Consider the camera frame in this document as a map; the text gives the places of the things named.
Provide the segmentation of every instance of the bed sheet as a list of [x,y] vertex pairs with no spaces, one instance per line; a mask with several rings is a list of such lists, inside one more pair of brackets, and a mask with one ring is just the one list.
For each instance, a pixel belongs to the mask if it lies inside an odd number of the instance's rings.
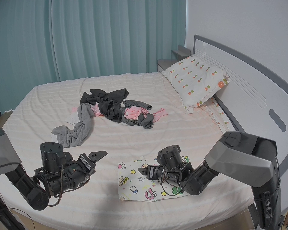
[[151,112],[165,108],[152,129],[114,123],[105,117],[92,118],[89,135],[81,146],[65,149],[74,159],[79,154],[106,150],[108,155],[96,165],[96,173],[83,188],[66,193],[56,207],[33,210],[10,184],[0,176],[1,189],[10,207],[56,229],[197,229],[229,218],[253,203],[251,188],[225,175],[217,176],[198,196],[185,196],[147,203],[121,201],[118,197],[117,165],[140,156],[156,157],[162,148],[177,144],[181,155],[192,156],[199,165],[221,137],[222,132],[211,115],[218,112],[211,103],[188,114],[181,99],[161,73],[123,74],[83,78],[40,85],[17,106],[3,129],[22,160],[28,175],[42,166],[39,146],[50,141],[53,128],[66,125],[72,107],[79,106],[83,92],[106,92],[126,88],[127,99],[151,104]]

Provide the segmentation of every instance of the white headboard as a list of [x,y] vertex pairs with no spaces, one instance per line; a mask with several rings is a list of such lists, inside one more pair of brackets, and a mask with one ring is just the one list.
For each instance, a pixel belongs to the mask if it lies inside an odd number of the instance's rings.
[[288,83],[248,56],[199,35],[194,36],[193,54],[230,75],[230,83],[215,94],[215,99],[234,127],[276,141],[282,182],[281,210],[286,209]]

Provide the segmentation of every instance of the floor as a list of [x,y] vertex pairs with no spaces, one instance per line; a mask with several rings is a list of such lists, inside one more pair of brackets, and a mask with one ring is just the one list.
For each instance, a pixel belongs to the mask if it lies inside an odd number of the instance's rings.
[[[0,117],[0,127],[2,127],[6,120],[11,115],[11,112],[5,113]],[[30,218],[27,218],[26,216],[23,216],[22,214],[19,214],[15,211],[12,211],[13,213],[17,214],[20,219],[23,221],[23,223],[26,225],[26,227],[29,230],[34,230],[33,223]],[[43,224],[40,224],[36,221],[34,221],[35,230],[56,230],[54,228],[47,227]],[[246,208],[239,212],[237,215],[230,217],[224,221],[221,221],[219,223],[208,225],[206,227],[197,229],[197,230],[250,230],[254,229],[252,218],[250,216],[249,210]],[[6,228],[0,223],[0,230],[6,230]]]

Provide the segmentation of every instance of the pillow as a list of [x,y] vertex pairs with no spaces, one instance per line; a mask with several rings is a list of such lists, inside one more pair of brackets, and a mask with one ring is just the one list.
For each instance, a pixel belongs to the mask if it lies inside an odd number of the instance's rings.
[[189,113],[200,106],[230,81],[223,70],[203,62],[196,55],[171,65],[162,74],[180,95]]

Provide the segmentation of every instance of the curtain fold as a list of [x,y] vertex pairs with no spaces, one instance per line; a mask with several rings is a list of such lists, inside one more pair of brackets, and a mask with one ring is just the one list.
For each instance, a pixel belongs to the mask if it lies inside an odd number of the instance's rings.
[[36,85],[156,72],[185,21],[186,0],[2,0],[0,111]]

